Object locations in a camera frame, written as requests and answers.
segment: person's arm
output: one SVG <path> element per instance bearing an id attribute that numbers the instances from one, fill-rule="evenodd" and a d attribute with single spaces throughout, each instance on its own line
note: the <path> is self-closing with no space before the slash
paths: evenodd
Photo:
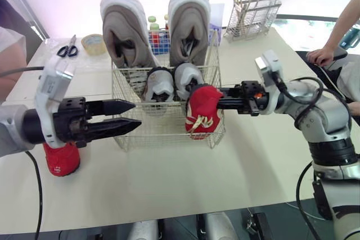
<path id="1" fill-rule="evenodd" d="M 0 52 L 0 72 L 26 67 L 26 55 L 18 43 Z M 0 101 L 4 101 L 16 84 L 21 73 L 0 78 Z"/>
<path id="2" fill-rule="evenodd" d="M 322 49 L 307 54 L 308 61 L 319 66 L 326 66 L 334 59 L 334 51 L 345 33 L 360 18 L 360 0 L 351 0 L 339 16 L 329 39 Z"/>
<path id="3" fill-rule="evenodd" d="M 360 102 L 354 101 L 348 104 L 350 112 L 353 116 L 360 116 Z"/>

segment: person's hand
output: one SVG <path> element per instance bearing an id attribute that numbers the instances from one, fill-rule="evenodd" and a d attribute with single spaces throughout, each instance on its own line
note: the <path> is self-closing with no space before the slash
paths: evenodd
<path id="1" fill-rule="evenodd" d="M 334 60 L 334 50 L 328 47 L 309 52 L 306 57 L 310 63 L 320 67 L 330 64 Z"/>
<path id="2" fill-rule="evenodd" d="M 350 109 L 350 113 L 353 116 L 360 116 L 360 102 L 359 101 L 354 101 L 352 103 L 349 103 L 348 106 Z"/>

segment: scissors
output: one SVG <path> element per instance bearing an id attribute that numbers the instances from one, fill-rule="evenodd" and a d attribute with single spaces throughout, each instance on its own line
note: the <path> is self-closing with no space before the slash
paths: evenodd
<path id="1" fill-rule="evenodd" d="M 78 54 L 78 48 L 74 45 L 76 40 L 77 40 L 77 36 L 74 35 L 71 38 L 69 45 L 61 47 L 60 50 L 57 51 L 57 55 L 60 57 L 76 56 Z"/>

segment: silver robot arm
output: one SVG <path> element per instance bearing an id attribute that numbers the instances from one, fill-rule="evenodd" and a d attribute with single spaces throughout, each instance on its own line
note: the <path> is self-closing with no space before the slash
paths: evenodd
<path id="1" fill-rule="evenodd" d="M 252 116 L 290 115 L 309 144 L 319 213 L 334 221 L 336 239 L 360 239 L 360 161 L 350 138 L 346 105 L 323 95 L 321 82 L 319 89 L 304 80 L 284 83 L 273 51 L 255 62 L 262 82 L 243 81 L 234 88 L 221 88 L 224 97 L 218 108 Z"/>

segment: gray sneaker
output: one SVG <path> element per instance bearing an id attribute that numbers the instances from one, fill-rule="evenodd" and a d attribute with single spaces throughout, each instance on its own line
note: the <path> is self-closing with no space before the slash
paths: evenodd
<path id="1" fill-rule="evenodd" d="M 202 66 L 209 39 L 209 0 L 170 0 L 170 66 L 189 62 Z"/>
<path id="2" fill-rule="evenodd" d="M 157 67 L 139 0 L 101 0 L 103 39 L 118 68 Z"/>

